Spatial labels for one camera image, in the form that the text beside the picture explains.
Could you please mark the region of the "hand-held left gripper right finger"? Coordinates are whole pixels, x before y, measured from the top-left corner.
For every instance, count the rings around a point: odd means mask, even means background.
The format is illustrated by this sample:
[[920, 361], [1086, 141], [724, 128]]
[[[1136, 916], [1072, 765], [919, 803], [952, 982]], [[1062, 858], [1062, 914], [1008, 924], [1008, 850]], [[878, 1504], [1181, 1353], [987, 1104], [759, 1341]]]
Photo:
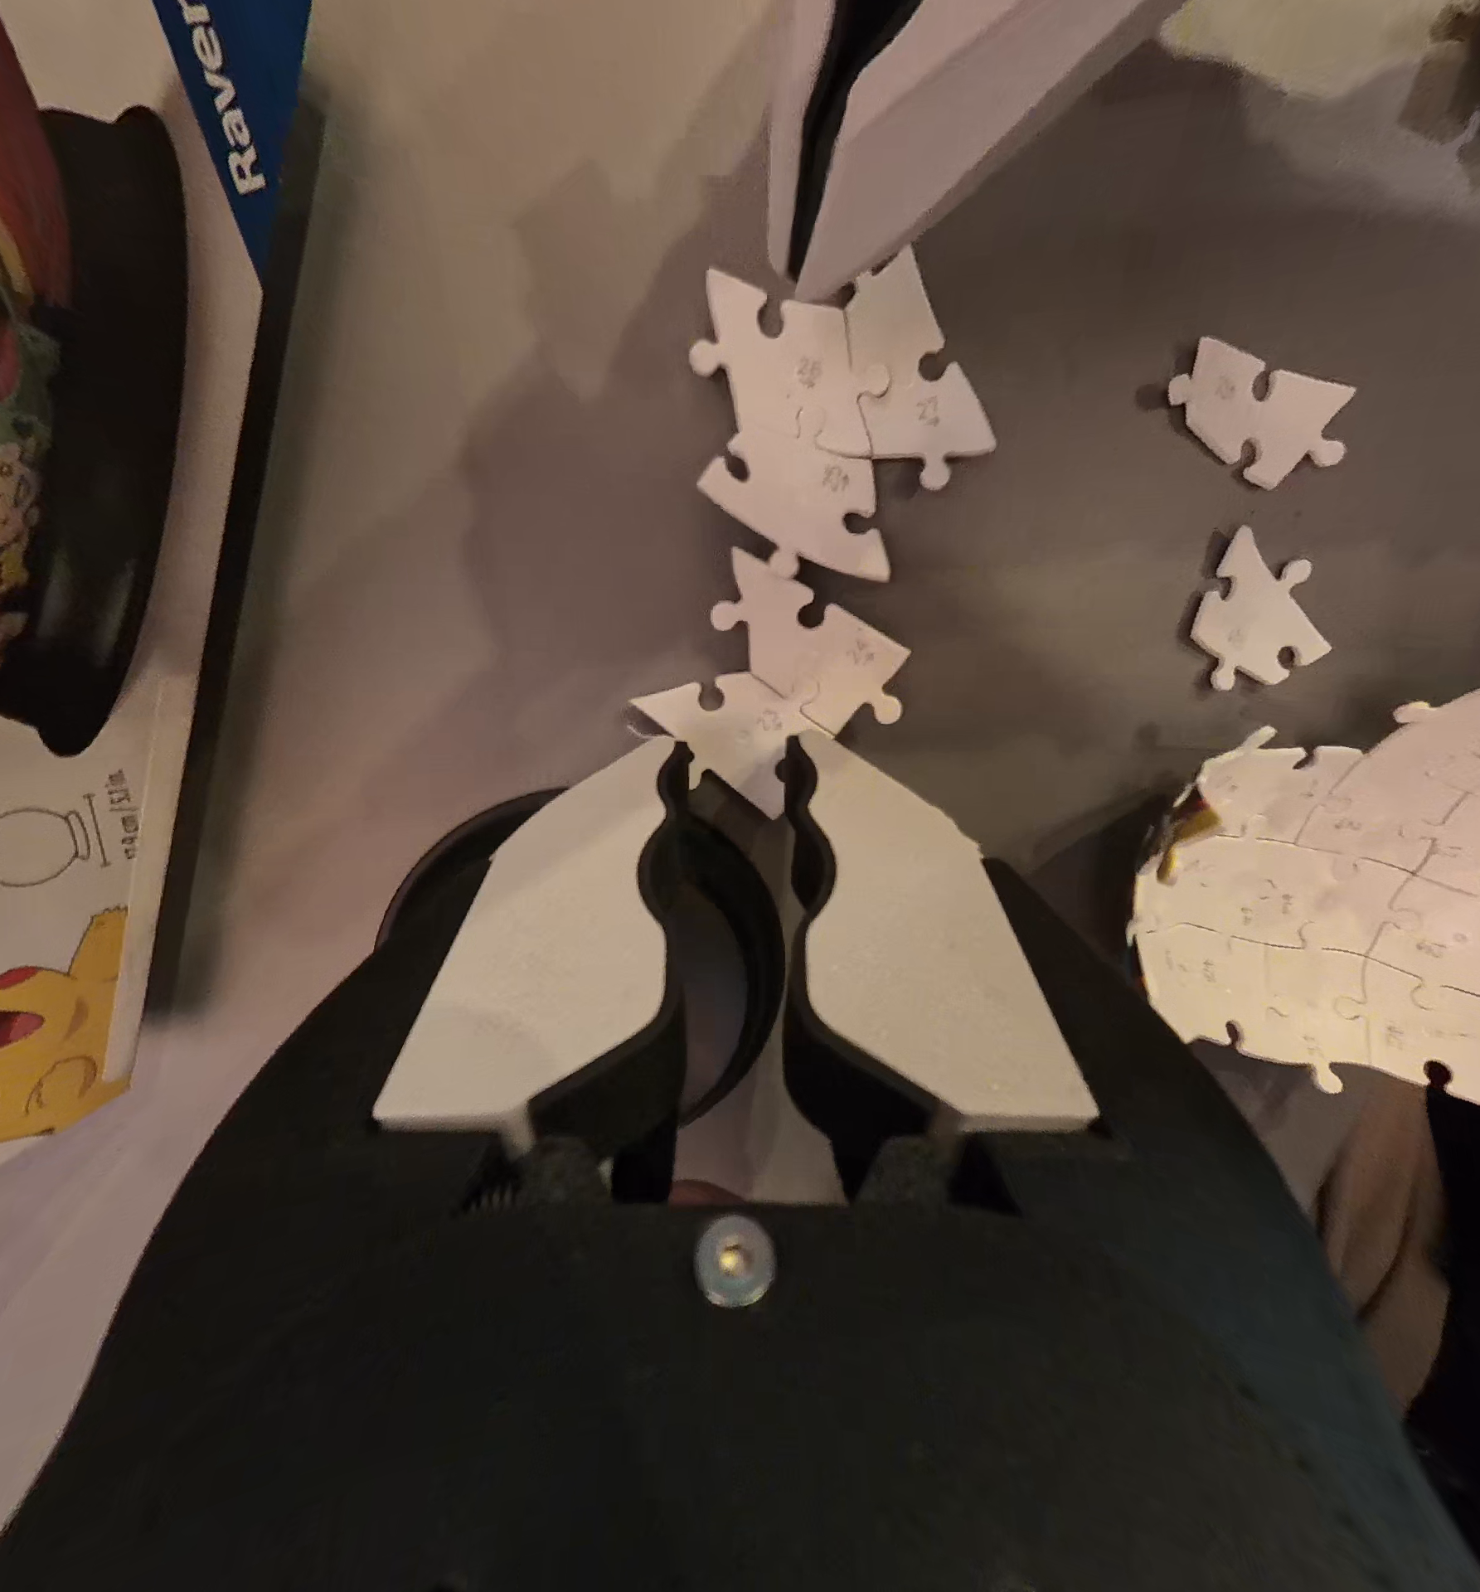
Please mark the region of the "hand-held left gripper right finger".
[[981, 846], [827, 735], [785, 755], [800, 904], [785, 996], [790, 1102], [854, 1201], [886, 1145], [1076, 1133], [1093, 1093]]

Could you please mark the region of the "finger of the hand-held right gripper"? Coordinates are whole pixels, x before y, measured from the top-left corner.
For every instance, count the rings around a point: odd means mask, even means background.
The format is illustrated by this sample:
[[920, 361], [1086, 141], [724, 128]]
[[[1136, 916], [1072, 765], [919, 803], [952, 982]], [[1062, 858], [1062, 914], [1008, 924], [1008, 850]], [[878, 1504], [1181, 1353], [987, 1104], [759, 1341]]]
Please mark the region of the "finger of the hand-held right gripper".
[[1161, 2], [794, 4], [794, 293], [915, 242], [1089, 83]]
[[829, 277], [841, 266], [827, 180], [868, 23], [868, 4], [781, 6], [769, 97], [769, 266], [781, 277]]

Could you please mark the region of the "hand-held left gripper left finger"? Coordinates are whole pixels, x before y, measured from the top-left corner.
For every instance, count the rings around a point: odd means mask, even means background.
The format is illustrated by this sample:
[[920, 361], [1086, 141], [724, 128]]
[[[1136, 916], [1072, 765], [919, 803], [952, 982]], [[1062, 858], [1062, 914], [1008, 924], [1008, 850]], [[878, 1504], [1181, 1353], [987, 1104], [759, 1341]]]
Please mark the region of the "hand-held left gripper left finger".
[[495, 846], [371, 1106], [390, 1132], [544, 1141], [664, 1203], [687, 1073], [670, 916], [689, 747], [643, 739]]

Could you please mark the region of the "white puzzle piece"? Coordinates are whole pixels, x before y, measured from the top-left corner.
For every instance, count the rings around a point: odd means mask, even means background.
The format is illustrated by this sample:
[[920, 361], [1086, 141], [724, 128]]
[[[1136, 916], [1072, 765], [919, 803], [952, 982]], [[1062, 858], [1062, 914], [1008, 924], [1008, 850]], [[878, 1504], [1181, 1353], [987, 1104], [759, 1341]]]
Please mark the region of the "white puzzle piece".
[[1190, 621], [1190, 642], [1210, 658], [1214, 691], [1231, 691], [1241, 677], [1274, 687], [1293, 666], [1330, 654], [1330, 642], [1299, 603], [1311, 574], [1303, 557], [1268, 567], [1253, 528], [1235, 528], [1212, 574], [1216, 588], [1202, 594]]
[[806, 623], [810, 588], [750, 551], [732, 547], [730, 569], [734, 596], [713, 603], [709, 621], [715, 631], [746, 629], [750, 673], [763, 687], [827, 734], [862, 708], [884, 726], [903, 716], [889, 683], [909, 660], [907, 646], [833, 603]]
[[1268, 369], [1255, 353], [1202, 336], [1190, 369], [1167, 382], [1167, 404], [1223, 464], [1258, 489], [1278, 487], [1295, 468], [1338, 466], [1346, 444], [1326, 435], [1356, 388], [1288, 369]]
[[802, 706], [748, 671], [715, 681], [717, 704], [703, 704], [695, 681], [633, 697], [629, 708], [689, 747], [687, 786], [711, 774], [765, 819], [779, 819], [786, 786], [779, 767], [790, 737], [814, 732]]
[[740, 431], [769, 429], [831, 454], [872, 456], [862, 398], [884, 396], [889, 369], [856, 365], [847, 314], [835, 306], [786, 301], [777, 334], [761, 328], [763, 289], [709, 268], [709, 337], [689, 345], [689, 369], [726, 374]]
[[961, 365], [922, 371], [924, 359], [946, 349], [946, 334], [909, 244], [856, 277], [845, 318], [853, 369], [866, 380], [872, 369], [889, 376], [882, 392], [866, 386], [856, 398], [874, 460], [917, 460], [920, 485], [940, 491], [955, 458], [994, 450], [987, 411]]
[[868, 458], [831, 454], [771, 429], [742, 429], [697, 477], [697, 491], [765, 537], [769, 569], [794, 578], [808, 561], [856, 580], [887, 582], [889, 557], [876, 528], [847, 518], [876, 510]]

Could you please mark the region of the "black round ball stand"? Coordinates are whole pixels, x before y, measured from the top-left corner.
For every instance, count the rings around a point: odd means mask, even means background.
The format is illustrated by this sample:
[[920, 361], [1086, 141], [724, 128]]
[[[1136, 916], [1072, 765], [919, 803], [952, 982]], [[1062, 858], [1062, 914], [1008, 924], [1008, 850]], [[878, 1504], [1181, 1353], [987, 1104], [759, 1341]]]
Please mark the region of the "black round ball stand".
[[[443, 835], [410, 869], [381, 920], [373, 949], [382, 949], [402, 928], [419, 926], [454, 877], [489, 864], [493, 854], [542, 811], [563, 788], [524, 792], [499, 802]], [[680, 1124], [711, 1114], [750, 1077], [786, 992], [788, 953], [777, 902], [746, 850], [703, 813], [689, 815], [684, 879], [724, 920], [746, 980], [742, 1019], [722, 1067], [697, 1095], [680, 1104]]]

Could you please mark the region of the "partly built puzzle ball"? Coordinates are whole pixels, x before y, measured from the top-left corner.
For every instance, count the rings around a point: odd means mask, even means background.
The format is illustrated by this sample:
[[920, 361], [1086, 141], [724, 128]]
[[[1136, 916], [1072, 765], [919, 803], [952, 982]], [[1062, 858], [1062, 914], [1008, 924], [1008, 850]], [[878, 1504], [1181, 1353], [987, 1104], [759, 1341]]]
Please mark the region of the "partly built puzzle ball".
[[1480, 1106], [1480, 689], [1369, 749], [1206, 761], [1132, 881], [1128, 945], [1187, 1042], [1363, 1066]]

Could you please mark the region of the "colourful puzzle box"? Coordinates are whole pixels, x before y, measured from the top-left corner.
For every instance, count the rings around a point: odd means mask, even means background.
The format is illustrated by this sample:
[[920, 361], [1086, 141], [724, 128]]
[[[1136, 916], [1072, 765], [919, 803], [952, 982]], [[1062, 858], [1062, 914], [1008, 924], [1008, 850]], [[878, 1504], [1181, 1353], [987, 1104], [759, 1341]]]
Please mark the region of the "colourful puzzle box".
[[0, 1167], [132, 1085], [311, 4], [0, 4]]

